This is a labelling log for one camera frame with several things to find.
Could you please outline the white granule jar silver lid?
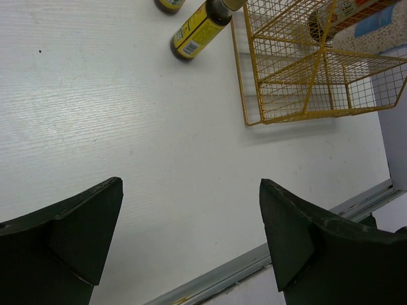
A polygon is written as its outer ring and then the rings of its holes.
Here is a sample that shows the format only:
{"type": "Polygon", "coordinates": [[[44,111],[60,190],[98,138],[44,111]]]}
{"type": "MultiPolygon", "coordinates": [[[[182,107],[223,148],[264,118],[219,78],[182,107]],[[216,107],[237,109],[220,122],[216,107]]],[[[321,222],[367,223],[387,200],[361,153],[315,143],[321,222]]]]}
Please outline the white granule jar silver lid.
{"type": "Polygon", "coordinates": [[[333,38],[334,50],[383,55],[406,46],[406,1],[398,1],[333,38]]]}

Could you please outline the dark sauce bottle red label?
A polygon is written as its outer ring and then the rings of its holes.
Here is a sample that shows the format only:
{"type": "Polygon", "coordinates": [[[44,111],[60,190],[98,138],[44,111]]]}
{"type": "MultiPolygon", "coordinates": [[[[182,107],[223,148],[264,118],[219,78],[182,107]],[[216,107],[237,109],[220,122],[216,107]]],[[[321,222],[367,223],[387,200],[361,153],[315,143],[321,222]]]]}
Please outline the dark sauce bottle red label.
{"type": "Polygon", "coordinates": [[[330,41],[343,29],[378,13],[397,1],[327,1],[308,16],[311,38],[320,43],[326,35],[330,41]]]}

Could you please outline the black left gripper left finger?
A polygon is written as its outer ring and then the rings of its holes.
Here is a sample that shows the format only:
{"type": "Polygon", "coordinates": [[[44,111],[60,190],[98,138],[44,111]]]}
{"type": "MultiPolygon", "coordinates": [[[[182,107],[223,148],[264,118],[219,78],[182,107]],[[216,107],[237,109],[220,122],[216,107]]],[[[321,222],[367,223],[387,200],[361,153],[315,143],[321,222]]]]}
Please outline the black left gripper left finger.
{"type": "Polygon", "coordinates": [[[123,200],[111,177],[1,223],[1,304],[89,304],[123,200]]]}

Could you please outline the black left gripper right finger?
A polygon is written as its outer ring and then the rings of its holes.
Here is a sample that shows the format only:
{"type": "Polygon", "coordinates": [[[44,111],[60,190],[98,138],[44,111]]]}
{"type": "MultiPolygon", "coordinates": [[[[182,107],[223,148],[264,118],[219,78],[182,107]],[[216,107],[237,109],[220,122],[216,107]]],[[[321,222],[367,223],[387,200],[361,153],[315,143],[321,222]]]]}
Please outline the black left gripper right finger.
{"type": "Polygon", "coordinates": [[[287,304],[405,304],[406,229],[340,217],[274,181],[259,187],[277,288],[287,304]]]}

